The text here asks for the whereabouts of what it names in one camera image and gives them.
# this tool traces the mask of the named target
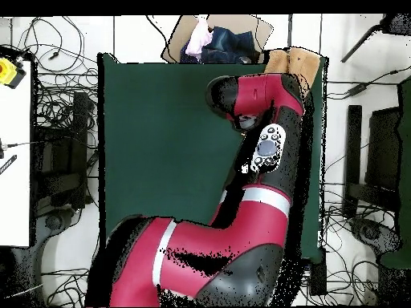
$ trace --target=brown box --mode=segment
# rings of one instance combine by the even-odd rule
[[[240,34],[248,31],[253,32],[254,48],[257,51],[261,51],[259,45],[264,48],[268,37],[270,37],[270,34],[273,31],[272,25],[248,14],[211,14],[207,18],[207,22],[209,23],[210,28],[219,26],[226,28],[227,30],[231,30],[234,34]],[[198,20],[193,15],[182,15],[178,19],[177,25],[174,28],[174,32],[169,40],[169,53],[178,62],[180,62],[181,49],[185,43],[189,41],[197,23]],[[174,63],[173,59],[169,56],[169,53],[167,48],[165,48],[161,57],[169,63]]]

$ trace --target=green surface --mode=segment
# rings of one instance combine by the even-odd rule
[[[120,64],[104,55],[106,233],[124,217],[173,216],[208,223],[241,135],[207,107],[208,82],[265,65]],[[315,140],[303,257],[320,261],[321,72],[313,84]]]
[[[398,213],[398,229],[402,247],[395,253],[381,256],[380,263],[388,268],[411,270],[411,77],[398,86],[398,100],[402,107],[402,118],[398,126],[402,142],[400,181],[401,208]]]

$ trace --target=chair leg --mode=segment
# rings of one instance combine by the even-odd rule
[[[377,32],[381,29],[381,25],[375,25],[371,27],[369,30],[367,30],[367,32],[365,32],[365,34],[361,37],[358,43],[345,55],[345,57],[342,58],[341,62],[345,63],[354,54],[354,52],[360,48],[360,46],[364,43],[365,40],[367,40],[374,32]]]

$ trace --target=red robot arm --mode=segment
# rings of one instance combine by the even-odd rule
[[[252,120],[235,167],[246,163],[248,173],[226,187],[209,225],[122,221],[96,265],[111,273],[108,306],[159,306],[160,288],[204,306],[264,306],[275,288],[299,157],[298,81],[281,74],[222,77],[210,83],[207,103],[237,128],[241,118]]]

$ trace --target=cloth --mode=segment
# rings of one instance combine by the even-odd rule
[[[201,58],[201,49],[211,43],[213,39],[213,32],[209,32],[209,24],[206,19],[203,17],[198,18],[198,24],[194,28],[193,33],[191,34],[191,39],[185,50],[187,55],[196,57],[197,59]]]
[[[256,63],[259,53],[254,48],[251,31],[234,34],[222,27],[215,27],[211,43],[201,51],[202,63]]]
[[[287,73],[288,53],[285,50],[270,51],[270,58],[264,73]]]
[[[189,41],[187,43],[185,43],[183,48],[181,48],[180,63],[200,63],[196,57],[193,57],[191,55],[187,55],[185,53],[188,45],[189,45]]]
[[[290,73],[299,79],[301,95],[305,99],[319,70],[320,55],[301,47],[270,51],[265,73]]]

